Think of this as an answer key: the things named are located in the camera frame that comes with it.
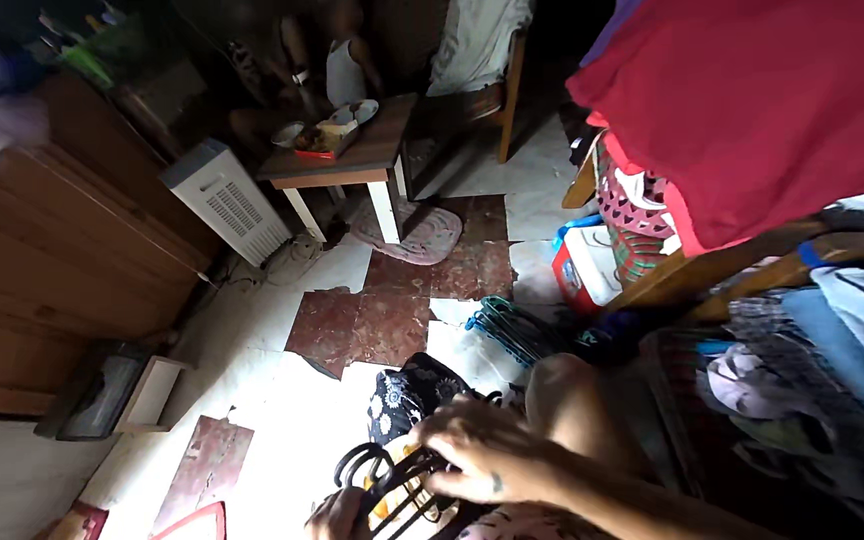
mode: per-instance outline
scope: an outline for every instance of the purple cloth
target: purple cloth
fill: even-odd
[[[579,68],[584,68],[591,64],[595,59],[602,55],[612,40],[612,36],[618,31],[622,23],[629,20],[636,8],[642,4],[642,0],[615,0],[615,12],[612,17],[606,22],[606,26],[599,32],[599,36],[592,43],[592,48],[582,56],[582,61],[579,62]]]

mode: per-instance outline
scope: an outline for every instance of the white radiator heater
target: white radiator heater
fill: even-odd
[[[252,266],[292,238],[233,151],[215,139],[183,155],[159,178]]]

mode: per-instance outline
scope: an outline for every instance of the bowl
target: bowl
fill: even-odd
[[[337,126],[345,126],[351,124],[353,120],[361,124],[365,124],[376,115],[378,111],[378,101],[374,99],[364,99],[362,101],[345,104],[340,106],[338,110],[328,117],[328,122]]]
[[[296,145],[296,137],[298,137],[299,133],[301,133],[305,128],[305,122],[292,122],[286,124],[285,127],[279,129],[278,132],[272,136],[271,143],[275,146],[281,146],[282,148],[292,148]]]

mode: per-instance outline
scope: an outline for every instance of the plate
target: plate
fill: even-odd
[[[339,107],[339,109],[333,112],[328,118],[328,121],[338,126],[345,126],[355,120],[361,125],[371,120],[377,112],[378,101],[374,99],[364,99],[353,104],[346,104]]]

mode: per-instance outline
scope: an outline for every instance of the tattoo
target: tattoo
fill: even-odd
[[[498,493],[502,491],[502,476],[499,476],[495,472],[492,473],[492,493]]]

